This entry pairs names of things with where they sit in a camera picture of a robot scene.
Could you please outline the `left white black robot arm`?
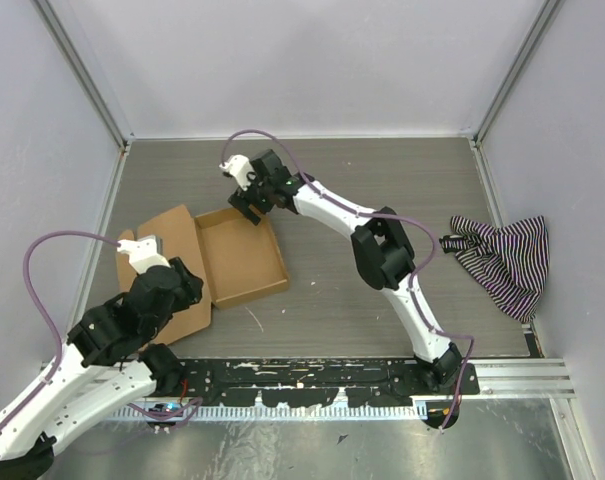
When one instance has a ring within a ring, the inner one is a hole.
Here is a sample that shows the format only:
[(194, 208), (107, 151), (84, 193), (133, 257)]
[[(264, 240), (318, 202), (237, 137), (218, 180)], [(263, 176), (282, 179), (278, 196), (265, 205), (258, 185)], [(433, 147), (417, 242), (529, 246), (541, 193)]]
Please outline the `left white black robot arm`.
[(149, 395), (176, 394), (184, 369), (155, 338), (198, 304), (203, 282), (179, 258), (85, 312), (34, 390), (0, 411), (0, 479), (38, 479), (86, 430)]

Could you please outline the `brown cardboard box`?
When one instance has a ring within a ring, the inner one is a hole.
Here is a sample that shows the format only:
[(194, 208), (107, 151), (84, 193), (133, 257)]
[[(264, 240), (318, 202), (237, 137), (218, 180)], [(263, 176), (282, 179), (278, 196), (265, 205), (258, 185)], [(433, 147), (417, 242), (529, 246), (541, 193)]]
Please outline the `brown cardboard box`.
[(179, 257), (204, 282), (202, 300), (179, 312), (154, 339), (170, 345), (210, 326), (212, 310), (237, 307), (286, 291), (290, 277), (266, 216), (255, 225), (233, 208), (192, 216), (184, 205), (120, 233), (121, 240), (154, 235), (162, 255)]

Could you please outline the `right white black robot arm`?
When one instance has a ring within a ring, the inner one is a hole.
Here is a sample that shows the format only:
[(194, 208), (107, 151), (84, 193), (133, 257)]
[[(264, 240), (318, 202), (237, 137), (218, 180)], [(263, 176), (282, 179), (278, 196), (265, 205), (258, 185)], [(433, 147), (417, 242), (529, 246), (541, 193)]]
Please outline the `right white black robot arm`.
[(361, 279), (381, 292), (405, 328), (424, 387), (440, 395), (459, 386), (464, 357), (421, 291), (415, 252), (394, 210), (360, 206), (305, 173), (293, 174), (272, 150), (252, 158), (232, 155), (219, 168), (237, 183), (229, 203), (253, 224), (277, 207), (312, 218), (348, 239)]

